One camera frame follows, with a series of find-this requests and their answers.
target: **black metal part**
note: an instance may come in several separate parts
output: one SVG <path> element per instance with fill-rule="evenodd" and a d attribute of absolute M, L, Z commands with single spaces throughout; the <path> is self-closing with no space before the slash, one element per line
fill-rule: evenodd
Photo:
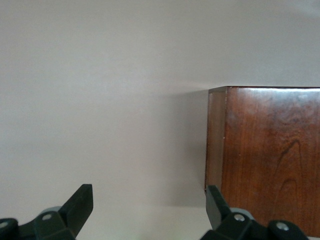
<path fill-rule="evenodd" d="M 93 206 L 92 185 L 83 184 L 59 211 L 41 213 L 21 226 L 14 218 L 0 219 L 0 240 L 75 240 Z"/>
<path fill-rule="evenodd" d="M 292 222 L 274 220 L 265 227 L 243 213 L 232 212 L 215 185 L 206 188 L 206 212 L 212 230 L 201 240 L 308 240 Z"/>

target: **screw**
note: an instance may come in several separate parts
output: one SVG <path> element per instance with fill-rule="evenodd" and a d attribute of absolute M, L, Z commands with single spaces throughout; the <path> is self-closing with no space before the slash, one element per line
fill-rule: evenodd
<path fill-rule="evenodd" d="M 283 231 L 288 231 L 289 230 L 289 227 L 287 224 L 285 224 L 284 222 L 281 222 L 281 221 L 278 221 L 276 223 L 276 227 L 280 230 L 283 230 Z"/>
<path fill-rule="evenodd" d="M 52 217 L 51 214 L 46 214 L 42 217 L 42 220 L 45 221 L 45 220 L 49 220 L 50 218 Z"/>
<path fill-rule="evenodd" d="M 6 226 L 8 226 L 8 223 L 6 221 L 0 223 L 0 229 L 5 228 Z"/>
<path fill-rule="evenodd" d="M 242 216 L 241 214 L 237 213 L 236 215 L 234 215 L 234 219 L 239 221 L 239 222 L 243 222 L 245 219 L 244 216 Z"/>

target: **wooden cabinet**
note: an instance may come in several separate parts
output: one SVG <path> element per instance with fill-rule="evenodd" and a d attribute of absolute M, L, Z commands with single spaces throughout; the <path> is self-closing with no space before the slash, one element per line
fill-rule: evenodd
<path fill-rule="evenodd" d="M 320 88 L 226 86 L 208 101 L 205 185 L 320 237 Z"/>

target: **plain gray background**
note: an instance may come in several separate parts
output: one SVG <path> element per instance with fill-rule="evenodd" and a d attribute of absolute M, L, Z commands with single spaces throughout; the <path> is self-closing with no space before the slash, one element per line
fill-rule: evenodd
<path fill-rule="evenodd" d="M 197 240 L 207 90 L 319 87 L 319 63 L 319 0 L 1 0 L 0 217 L 91 183 L 77 239 Z"/>

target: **wooden box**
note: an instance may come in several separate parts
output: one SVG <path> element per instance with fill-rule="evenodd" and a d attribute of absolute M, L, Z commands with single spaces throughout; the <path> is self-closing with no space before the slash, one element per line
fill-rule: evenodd
<path fill-rule="evenodd" d="M 211 89 L 205 185 L 265 226 L 320 237 L 320 88 Z"/>

